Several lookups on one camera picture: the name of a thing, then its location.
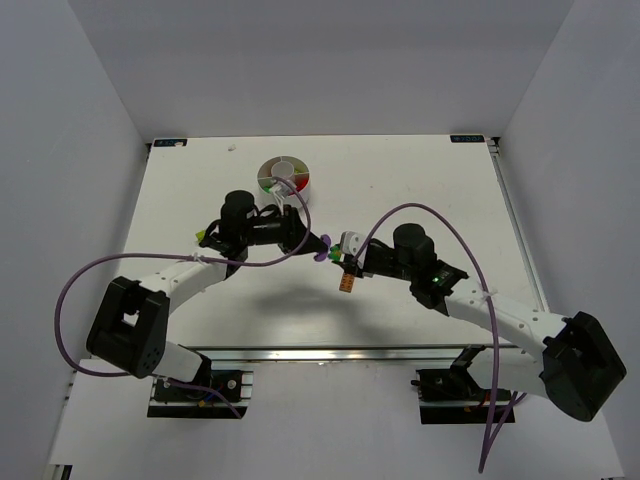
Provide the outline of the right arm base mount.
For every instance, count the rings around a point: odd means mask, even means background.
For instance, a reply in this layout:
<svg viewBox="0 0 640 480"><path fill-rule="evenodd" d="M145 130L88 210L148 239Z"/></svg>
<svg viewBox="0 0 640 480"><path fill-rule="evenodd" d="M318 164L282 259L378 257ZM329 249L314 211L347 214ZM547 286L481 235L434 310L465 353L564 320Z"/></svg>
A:
<svg viewBox="0 0 640 480"><path fill-rule="evenodd" d="M472 360L486 347L472 345L446 368L430 366L411 380L419 399L422 425L484 424L489 418L490 389L480 387L468 373Z"/></svg>

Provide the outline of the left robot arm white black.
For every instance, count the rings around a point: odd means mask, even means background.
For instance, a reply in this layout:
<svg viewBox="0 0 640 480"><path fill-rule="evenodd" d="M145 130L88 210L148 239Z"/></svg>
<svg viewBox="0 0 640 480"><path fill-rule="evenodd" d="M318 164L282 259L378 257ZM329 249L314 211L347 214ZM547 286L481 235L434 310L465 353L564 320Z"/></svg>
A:
<svg viewBox="0 0 640 480"><path fill-rule="evenodd" d="M236 190L225 196L220 218L205 230L199 246L222 255L221 263L200 258L179 261L138 280L111 281L91 327L88 351L142 379L155 375L204 384L211 361L167 340L170 315L207 288L229 279L247 260L248 248L276 245L285 255L326 257L329 237L317 237L290 205L260 210L254 196Z"/></svg>

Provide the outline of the purple green lego piece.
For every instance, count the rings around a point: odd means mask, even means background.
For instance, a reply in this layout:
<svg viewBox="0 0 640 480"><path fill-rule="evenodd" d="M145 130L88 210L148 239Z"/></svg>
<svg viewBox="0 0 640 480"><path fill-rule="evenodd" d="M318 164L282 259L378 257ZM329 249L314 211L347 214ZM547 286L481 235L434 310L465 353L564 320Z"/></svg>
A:
<svg viewBox="0 0 640 480"><path fill-rule="evenodd" d="M331 237L328 234L322 234L320 236L320 240L326 246L326 250L324 252L316 253L313 257L314 261L331 261L340 263L344 257L344 252L342 250L342 241L339 240L337 243L333 243L331 241Z"/></svg>

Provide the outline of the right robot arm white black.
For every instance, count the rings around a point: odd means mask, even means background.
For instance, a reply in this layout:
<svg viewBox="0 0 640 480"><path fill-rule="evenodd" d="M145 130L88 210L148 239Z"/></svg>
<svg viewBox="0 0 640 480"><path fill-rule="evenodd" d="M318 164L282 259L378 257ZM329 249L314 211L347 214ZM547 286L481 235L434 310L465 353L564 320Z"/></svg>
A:
<svg viewBox="0 0 640 480"><path fill-rule="evenodd" d="M466 272L439 259L433 240L418 224L398 226L392 245L347 231L330 258L346 278L379 275L406 281L425 308L495 329L515 346L514 352L499 354L490 347L465 348L447 380L462 394L496 381L503 389L546 398L568 416L588 422L627 374L594 316L579 312L566 317L489 294Z"/></svg>

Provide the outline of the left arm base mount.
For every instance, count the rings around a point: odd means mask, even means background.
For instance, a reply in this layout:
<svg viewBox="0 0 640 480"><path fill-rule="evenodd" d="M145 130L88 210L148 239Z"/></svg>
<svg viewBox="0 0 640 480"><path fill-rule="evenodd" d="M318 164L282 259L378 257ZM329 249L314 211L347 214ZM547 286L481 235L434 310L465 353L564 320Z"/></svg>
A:
<svg viewBox="0 0 640 480"><path fill-rule="evenodd" d="M213 370L207 390L185 389L163 380L155 380L147 417L239 420L248 409L253 379L253 371Z"/></svg>

